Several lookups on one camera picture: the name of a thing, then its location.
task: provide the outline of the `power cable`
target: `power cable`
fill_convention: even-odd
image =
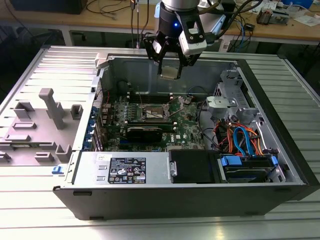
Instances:
[[[231,26],[232,22],[235,20],[236,16],[240,13],[243,13],[242,9],[250,2],[252,2],[253,0],[247,0],[245,1],[239,8],[237,11],[234,12],[233,16],[231,17],[231,19],[229,20],[228,24],[226,25],[226,27],[224,28],[224,30],[222,32],[220,32],[217,36],[216,39],[221,38],[221,36],[223,36],[226,31],[229,29],[229,27]],[[256,8],[257,6],[259,6],[262,3],[263,0],[259,0],[259,2],[257,4],[255,4],[252,7],[247,8],[245,11],[248,11],[250,9]]]
[[[134,10],[131,9],[131,41],[132,41],[132,48],[134,49]]]
[[[141,36],[140,36],[140,40],[143,39],[143,36],[144,36],[144,30],[146,29],[147,25],[148,25],[148,22],[149,22],[149,8],[150,8],[150,0],[147,0],[147,3],[146,3],[147,7],[146,7],[146,21],[145,21],[145,24],[141,30]]]
[[[140,34],[139,34],[139,0],[136,0],[136,48],[140,48]]]

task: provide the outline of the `wooden table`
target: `wooden table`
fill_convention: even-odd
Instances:
[[[21,27],[10,14],[5,5],[5,0],[0,0],[0,25]],[[13,14],[28,28],[56,29],[62,31],[65,44],[73,46],[71,31],[89,31],[103,33],[131,33],[131,9],[130,7],[117,11],[116,20],[102,14],[92,13],[86,9],[79,15],[51,12],[15,11],[13,6],[6,0]],[[101,6],[115,4],[113,0],[100,0]],[[129,1],[124,1],[117,6],[105,8],[105,11],[113,11],[129,6]],[[98,2],[89,6],[94,12],[99,12]],[[147,5],[139,6],[139,28],[141,29],[147,20]],[[149,21],[146,30],[151,32],[155,27],[155,5],[150,5]],[[133,29],[137,29],[137,13],[134,13]]]
[[[320,13],[320,6],[313,4],[310,10],[319,11]],[[314,16],[315,12],[309,12],[307,15]],[[317,45],[320,41],[320,24],[307,26],[293,19],[289,19],[287,25],[261,25],[257,24],[257,15],[254,13],[246,12],[242,13],[241,16],[245,19],[246,23],[255,25],[251,37],[252,41],[303,45]],[[237,23],[232,23],[229,30],[223,36],[219,51],[226,52],[230,41],[236,39],[239,34],[240,30],[237,27]]]
[[[114,4],[112,0],[100,0],[101,5]],[[106,10],[112,11],[128,6],[128,1],[125,1],[117,6],[111,6]],[[116,12],[116,20],[110,17],[89,12],[84,9],[80,15],[64,14],[64,13],[49,13],[49,12],[32,12],[32,11],[15,11],[9,5],[15,16],[29,28],[44,28],[58,29],[62,31],[65,44],[73,45],[73,40],[70,31],[93,31],[93,32],[112,32],[112,33],[131,33],[131,10],[130,8]],[[99,6],[95,2],[90,6],[90,9],[98,12]],[[312,11],[320,11],[319,6],[313,5]],[[149,32],[155,27],[155,5],[150,5],[149,21],[146,29]],[[288,25],[260,25],[257,24],[256,14],[243,13],[242,16],[247,23],[255,25],[252,41],[258,42],[273,42],[283,44],[304,44],[317,45],[320,41],[320,25],[309,27],[293,19],[289,20]],[[137,29],[137,14],[134,14],[133,28]],[[140,4],[139,27],[140,29],[145,24],[147,19],[147,5]],[[4,0],[0,0],[0,25],[18,26],[21,25],[12,17],[7,10]],[[230,41],[237,38],[240,31],[233,23],[230,29],[222,37],[220,51],[225,52],[228,49]]]

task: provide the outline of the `black cable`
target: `black cable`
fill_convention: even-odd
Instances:
[[[137,40],[136,40],[136,45],[137,47],[140,46],[140,34],[139,34],[139,0],[136,0],[136,5],[137,5],[137,8],[136,8],[136,37],[137,37]]]
[[[235,20],[236,16],[240,13],[243,13],[244,11],[241,11],[248,3],[252,2],[254,0],[247,0],[245,1],[239,8],[236,12],[234,12],[233,16],[231,17],[231,19],[229,20],[228,24],[226,25],[226,27],[224,28],[224,30],[222,32],[220,32],[217,36],[216,36],[216,39],[219,39],[221,38],[222,35],[224,35],[226,33],[226,31],[230,28],[231,26],[231,23]],[[257,4],[255,4],[254,6],[252,7],[249,7],[245,10],[248,11],[250,9],[254,9],[256,8],[257,6],[259,6],[261,3],[262,3],[263,0],[259,0],[259,2]]]
[[[134,10],[131,9],[131,41],[132,41],[132,48],[134,49]]]
[[[186,92],[186,94],[189,96],[189,95],[190,95],[190,91],[191,91],[192,89],[195,89],[195,88],[202,89],[208,96],[210,95],[210,94],[207,92],[207,90],[205,90],[202,86],[192,86],[192,87],[189,88],[189,90]]]
[[[145,24],[141,30],[141,36],[140,36],[140,40],[143,39],[143,35],[144,35],[144,30],[146,29],[148,22],[149,22],[149,7],[150,7],[150,0],[147,0],[147,7],[146,7],[146,21]]]
[[[240,12],[237,12],[237,11],[222,11],[222,10],[218,10],[218,9],[215,9],[215,10],[213,10],[214,12],[214,14],[225,14],[225,15],[231,15],[231,14],[243,14],[243,13],[245,13],[245,12],[248,12],[249,10],[252,10],[252,9],[255,9],[256,7],[258,7],[261,3],[262,3],[262,1],[260,1],[259,0],[259,2],[257,2],[255,5],[253,5],[253,6],[250,6],[250,7],[248,7],[248,8],[246,8],[245,10],[242,10],[244,7],[245,7],[245,5],[247,5],[248,3],[250,3],[250,2],[254,2],[254,1],[256,1],[256,0],[250,0],[250,1],[245,1],[239,8],[241,8],[242,6],[242,8],[240,9]]]
[[[242,26],[243,26],[243,30],[246,31],[245,28],[244,28],[244,26],[246,25],[246,20],[241,16],[241,13],[239,13],[238,16],[240,17],[240,22],[241,22],[241,24],[242,24]],[[240,28],[238,27],[238,24],[236,24],[236,27],[240,30],[240,33],[239,33],[238,37],[236,38],[236,40],[234,41],[234,43],[231,43],[231,44],[230,44],[230,45],[231,45],[231,48],[227,51],[228,53],[231,52],[232,49],[234,49],[234,51],[236,51],[236,48],[240,47],[240,45],[241,45],[241,42],[239,42],[238,45],[237,45],[237,41],[239,40],[240,36],[242,36],[242,29],[240,29]]]
[[[122,1],[121,1],[121,2],[119,2],[119,3],[117,3],[117,4],[105,5],[105,6],[103,6],[103,7],[100,9],[100,11],[93,11],[93,10],[89,9],[89,6],[90,6],[91,4],[97,2],[97,1],[98,1],[98,0],[93,0],[93,1],[89,2],[89,3],[85,6],[85,9],[87,9],[89,12],[91,12],[91,13],[93,13],[93,14],[101,14],[101,15],[103,15],[103,14],[115,13],[115,12],[118,12],[118,11],[120,11],[120,10],[130,8],[130,5],[129,5],[129,6],[124,6],[124,7],[121,7],[121,8],[119,8],[119,9],[112,10],[112,11],[104,11],[104,10],[103,10],[103,9],[106,8],[106,7],[116,6],[116,5],[120,4],[120,3],[122,3]]]
[[[213,147],[215,147],[218,151],[220,151],[220,149],[218,148],[218,145],[210,137],[208,137],[208,135],[206,135],[204,133],[204,131],[207,130],[208,128],[203,130],[202,127],[201,127],[201,124],[200,124],[200,116],[201,116],[201,112],[202,112],[202,109],[204,108],[205,103],[206,103],[206,101],[204,100],[202,105],[201,105],[201,107],[200,107],[199,115],[197,117],[198,118],[198,127],[200,129],[200,132],[203,134],[203,136],[213,144]]]
[[[4,4],[6,6],[6,9],[10,12],[10,14],[12,15],[12,17],[21,24],[21,26],[33,37],[34,40],[36,40],[39,44],[41,44],[36,38],[35,36],[29,31],[29,29],[14,15],[14,13],[10,10],[7,0],[4,0]]]

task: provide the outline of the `blue latch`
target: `blue latch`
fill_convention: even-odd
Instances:
[[[271,160],[272,160],[272,162],[273,162],[273,165],[275,165],[275,166],[278,165],[278,160],[277,160],[277,158],[276,158],[275,156],[272,156],[272,157],[271,157]]]
[[[64,168],[62,166],[54,166],[52,170],[52,174],[64,174]]]
[[[221,158],[222,166],[226,165],[242,165],[241,159],[239,156],[224,156]]]

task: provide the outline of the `power supply label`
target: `power supply label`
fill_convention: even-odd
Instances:
[[[110,161],[110,184],[145,184],[146,183],[146,158],[113,157]]]

